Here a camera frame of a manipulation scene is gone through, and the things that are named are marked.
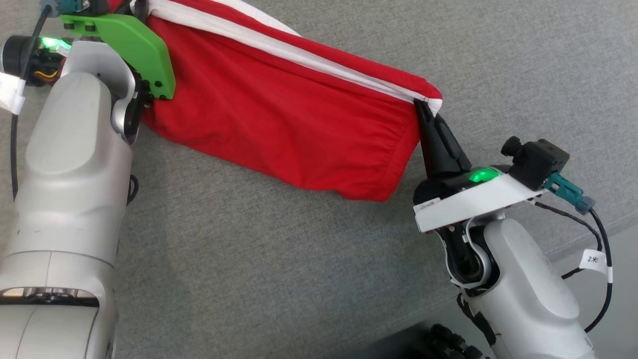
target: gray couch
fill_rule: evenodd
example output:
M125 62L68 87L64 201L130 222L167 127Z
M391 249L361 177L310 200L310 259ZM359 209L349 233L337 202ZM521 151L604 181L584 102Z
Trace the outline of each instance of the gray couch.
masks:
M555 142L572 155L565 175L598 201L610 232L636 223L636 1L250 3L302 36L427 78L476 165L506 162L499 151L511 135ZM0 4L0 38L31 32L36 0ZM60 27L50 21L46 33ZM27 91L21 165L46 96ZM5 233L9 118L0 114ZM386 203L299 190L146 127L133 174L141 189L122 225L119 358L334 358L425 319L457 293L441 245L413 221L418 151ZM537 208L510 215L552 259L592 245L581 226Z

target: green bracket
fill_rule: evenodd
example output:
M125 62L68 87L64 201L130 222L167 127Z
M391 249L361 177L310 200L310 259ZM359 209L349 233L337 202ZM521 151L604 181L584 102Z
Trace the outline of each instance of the green bracket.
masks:
M129 15L106 14L98 17L62 15L64 28L82 36L100 37L142 79L149 82L156 98L171 99L175 95L175 74L164 40Z

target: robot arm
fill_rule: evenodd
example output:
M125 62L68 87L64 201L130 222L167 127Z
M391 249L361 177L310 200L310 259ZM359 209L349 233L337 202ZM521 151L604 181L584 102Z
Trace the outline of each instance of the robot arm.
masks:
M525 228L504 212L555 192L544 188L545 180L569 155L541 140L526 145L539 156L515 158L512 168L472 169L445 122L420 102L416 106L422 109L417 110L422 139L429 144L424 145L428 179L415 192L415 219L422 233L440 237L451 281L463 292L464 313L498 359L596 358L573 294ZM508 141L504 152L520 155L522 146L515 145ZM437 161L443 165L433 165ZM572 202L593 205L582 193Z
M74 43L27 147L0 261L0 358L112 356L136 87L107 44Z

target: black cable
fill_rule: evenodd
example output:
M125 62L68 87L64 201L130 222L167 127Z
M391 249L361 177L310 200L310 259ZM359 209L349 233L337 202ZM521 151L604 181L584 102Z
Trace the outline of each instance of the black cable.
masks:
M140 182L137 177L131 175L131 181L128 184L128 198L126 199L126 205L128 206L135 200L137 192L140 190Z
M113 10L113 13L119 15L131 15L131 0L122 1L120 5L117 5L115 10Z
M149 18L149 2L147 0L138 0L135 3L135 13L133 16L143 24L146 24L146 20Z
M596 243L597 243L596 250L599 251L599 252L602 251L602 240L600 239L600 235L598 234L598 232L589 223L583 221L582 219L580 219L580 218L578 218L578 217L576 217L574 215L571 215L571 214L569 214L569 213L567 213L565 211L561 211L558 208L554 208L552 206L548 206L548 205L546 205L544 203L534 202L534 205L536 207L542 208L544 210L548 210L548 211L554 212L557 215L561 215L561 216L567 217L567 218L569 218L571 220L575 220L576 222L578 222L578 223L584 225L585 227L587 227L587 229L590 230L590 232L594 235L594 237L596 237ZM564 274L561 278L562 279L567 279L567 278L569 278L569 277L571 277L574 274L579 273L579 272L582 272L582 269L576 268L576 269Z
M590 208L590 215L594 218L594 222L596 222L596 225L598 226L598 230L600 231L600 235L602 236L602 243L605 246L605 258L607 259L607 270L611 271L612 270L611 246L609 245L609 238L607 237L607 231L605 231L605 227L603 226L602 221L600 220L600 217L598 216L598 213L596 213L596 211L593 208ZM598 316L596 317L596 319L594 319L594 321L591 322L591 324L587 326L587 328L585 328L585 333L589 333L592 329L594 329L594 327L596 327L596 325L598 325L598 323L600 323L602 318L605 316L605 313L607 313L607 309L609 309L609 304L611 303L611 289L612 289L612 283L608 282L607 294L605 295L605 303L602 305L602 309L600 309L600 313L598 313Z
M38 48L38 39L40 38L40 33L42 32L42 27L44 27L44 23L47 21L47 17L51 12L51 6L46 5L44 9L42 9L42 13L36 23L35 28L33 29L33 34L31 35L31 39L29 40L29 52L27 52L27 59L22 68L22 74L20 75L21 80L27 80L29 76L29 70L31 69L31 58L33 54L36 52ZM15 201L15 196L18 195L18 115L14 114L11 117L11 189L13 190L13 200Z
M469 311L469 308L466 307L463 301L463 293L459 293L456 296L456 305L458 305L459 308L461 308L461 311L463 312L463 314L465 314L466 317L468 317L468 319L471 319L472 313Z

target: green light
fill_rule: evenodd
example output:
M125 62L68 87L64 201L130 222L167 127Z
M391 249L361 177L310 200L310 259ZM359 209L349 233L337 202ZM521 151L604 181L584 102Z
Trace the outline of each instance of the green light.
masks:
M58 47L62 47L67 50L71 48L71 45L58 38L42 38L42 45L49 50L57 50Z
M495 179L500 176L501 173L492 167L483 167L481 169L476 170L474 173L470 175L470 181L480 183L487 182Z

